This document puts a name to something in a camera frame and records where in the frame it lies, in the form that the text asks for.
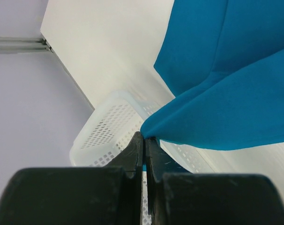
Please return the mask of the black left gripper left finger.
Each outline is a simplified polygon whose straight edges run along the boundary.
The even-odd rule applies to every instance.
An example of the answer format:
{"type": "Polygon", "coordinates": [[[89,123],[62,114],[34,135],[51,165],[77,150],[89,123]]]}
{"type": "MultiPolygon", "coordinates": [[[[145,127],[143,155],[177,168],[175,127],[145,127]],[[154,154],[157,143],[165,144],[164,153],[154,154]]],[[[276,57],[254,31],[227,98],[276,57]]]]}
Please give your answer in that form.
{"type": "Polygon", "coordinates": [[[139,225],[144,140],[104,167],[25,168],[0,198],[0,225],[139,225]]]}

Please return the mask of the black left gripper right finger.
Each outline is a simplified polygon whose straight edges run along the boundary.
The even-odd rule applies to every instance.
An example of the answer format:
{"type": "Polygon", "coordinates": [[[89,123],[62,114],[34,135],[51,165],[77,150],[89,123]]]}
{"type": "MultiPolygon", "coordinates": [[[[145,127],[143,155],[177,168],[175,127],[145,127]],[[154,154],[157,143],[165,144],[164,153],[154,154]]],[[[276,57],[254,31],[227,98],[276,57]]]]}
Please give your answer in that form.
{"type": "Polygon", "coordinates": [[[155,138],[144,145],[154,225],[284,225],[284,203],[266,176],[191,173],[155,138]]]}

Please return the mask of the teal blue t shirt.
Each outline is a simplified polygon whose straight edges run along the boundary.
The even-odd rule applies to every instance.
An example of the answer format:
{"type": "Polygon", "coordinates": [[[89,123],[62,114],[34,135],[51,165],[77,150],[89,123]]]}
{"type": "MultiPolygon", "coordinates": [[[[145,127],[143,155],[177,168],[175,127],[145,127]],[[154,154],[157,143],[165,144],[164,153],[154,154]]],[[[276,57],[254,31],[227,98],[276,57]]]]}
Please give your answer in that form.
{"type": "Polygon", "coordinates": [[[154,69],[174,99],[142,125],[203,149],[284,142],[284,0],[176,0],[154,69]]]}

